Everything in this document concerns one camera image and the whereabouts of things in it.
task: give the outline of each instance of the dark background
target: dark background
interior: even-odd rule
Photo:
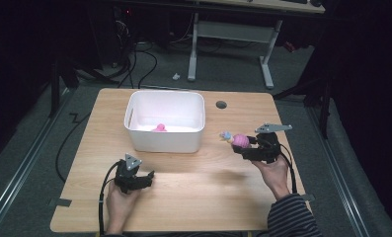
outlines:
[[[354,22],[329,26],[323,33],[318,23],[285,21],[277,44],[317,46],[299,84],[332,78],[331,95],[351,145],[392,218],[392,0],[324,4],[327,15]],[[0,151],[50,81],[56,52],[93,68],[117,60],[116,45],[101,40],[104,31],[115,30],[104,27],[110,21],[110,9],[104,9],[96,17],[82,5],[0,2]],[[185,27],[181,20],[189,17],[141,10],[133,14],[138,31],[165,46],[169,31],[180,36]],[[106,49],[107,44],[114,47]],[[302,93],[319,97],[322,91],[318,84]]]

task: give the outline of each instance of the wooden table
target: wooden table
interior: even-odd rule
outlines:
[[[204,97],[206,112],[200,150],[193,154],[149,153],[133,149],[123,125],[128,99],[134,91],[103,89],[99,93],[61,194],[61,198],[72,202],[69,207],[56,208],[51,230],[98,231],[102,182],[125,153],[143,161],[137,176],[154,170],[155,178],[152,187],[142,191],[124,230],[267,229],[267,216],[275,202],[272,192],[259,170],[233,153],[230,144],[221,141],[218,134],[229,130],[255,136],[254,130],[265,122],[281,124],[273,97],[266,93],[198,91]],[[217,108],[217,101],[226,102],[227,108]],[[285,133],[279,131],[277,136],[290,149]],[[294,169],[298,192],[304,194],[295,164]]]

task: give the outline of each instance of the person's right hand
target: person's right hand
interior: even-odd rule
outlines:
[[[278,155],[270,164],[262,161],[251,161],[261,172],[266,185],[273,192],[275,199],[279,200],[290,194],[287,186],[288,164],[284,157]]]

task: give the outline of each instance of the white plastic bin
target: white plastic bin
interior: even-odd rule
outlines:
[[[166,131],[154,131],[158,124],[164,124]],[[137,151],[196,152],[204,125],[204,98],[194,92],[134,92],[124,117],[124,126]]]

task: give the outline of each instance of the gray carpet floor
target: gray carpet floor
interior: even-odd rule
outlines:
[[[257,56],[261,54],[263,47],[261,44],[240,42],[228,42],[221,47],[201,45],[196,80],[189,82],[187,73],[190,49],[186,43],[174,44],[168,49],[143,43],[138,48],[144,52],[136,54],[136,66],[132,71],[133,87],[136,88],[139,79],[155,65],[155,59],[148,54],[151,53],[156,56],[157,64],[155,69],[144,78],[141,88],[162,87],[276,94],[297,83],[313,52],[313,47],[302,48],[292,53],[281,47],[275,48],[270,61],[275,88],[268,90],[264,84]],[[108,67],[102,72],[110,74],[113,70],[115,69]],[[179,80],[172,79],[176,73],[181,75]],[[116,86],[96,80],[81,79],[79,88],[63,97],[66,103],[40,147],[33,169],[0,220],[0,236],[95,236],[95,233],[54,233],[49,229],[54,212],[54,206],[49,205],[49,202],[52,198],[59,198],[63,189],[63,183],[55,171],[55,159],[63,141],[76,125],[72,114],[76,114],[77,119],[83,118],[92,110],[99,90]],[[131,86],[128,78],[121,85],[122,88]],[[304,108],[301,99],[302,96],[289,96],[275,103],[282,122],[293,126],[293,130],[288,131],[286,135],[306,192],[316,198],[310,204],[318,226],[325,236],[356,236],[331,172],[328,152],[322,145],[320,133],[315,128],[313,115],[319,108]],[[1,153],[0,197],[48,121],[49,105],[50,90],[47,89],[20,122],[16,133]],[[85,119],[78,125],[60,150],[58,167],[65,178],[86,127],[86,121]],[[363,236],[392,236],[392,222],[356,160],[334,103],[331,103],[328,135],[329,139],[324,142],[329,144],[331,152],[336,157],[362,216],[365,229],[368,231]]]

